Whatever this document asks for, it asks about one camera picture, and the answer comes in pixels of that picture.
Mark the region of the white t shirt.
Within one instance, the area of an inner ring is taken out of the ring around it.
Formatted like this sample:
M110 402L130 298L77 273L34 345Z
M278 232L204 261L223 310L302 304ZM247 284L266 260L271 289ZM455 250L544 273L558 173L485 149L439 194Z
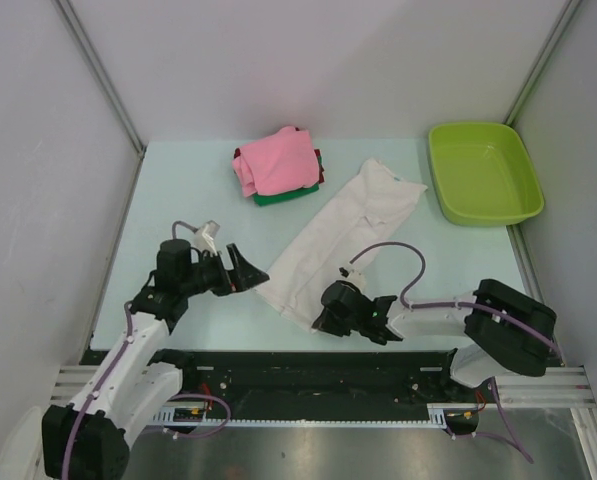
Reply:
M255 291L281 316L312 332L323 310L321 296L341 267L366 268L375 250L414 212L427 186L410 182L376 159L354 176L300 231L268 270L270 280Z

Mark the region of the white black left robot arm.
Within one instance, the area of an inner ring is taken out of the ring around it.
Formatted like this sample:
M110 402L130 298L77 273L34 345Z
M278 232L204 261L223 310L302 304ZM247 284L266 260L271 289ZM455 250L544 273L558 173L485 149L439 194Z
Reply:
M220 253L184 239L161 243L156 267L123 306L125 327L91 379L64 406L52 405L41 422L45 474L53 479L119 479L149 421L173 397L185 400L199 376L180 355L162 357L166 340L191 297L248 291L268 281L234 244Z

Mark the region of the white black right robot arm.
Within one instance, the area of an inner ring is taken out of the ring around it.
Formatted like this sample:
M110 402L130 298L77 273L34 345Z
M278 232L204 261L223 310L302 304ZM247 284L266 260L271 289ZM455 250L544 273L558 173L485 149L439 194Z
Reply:
M469 345L450 350L449 370L439 376L440 391L451 401L464 400L505 372L542 377L557 352L556 313L494 279L462 297L406 304L394 295L371 299L355 284L338 280L322 294L321 305L312 328L337 337L357 332L379 345L423 337L469 339Z

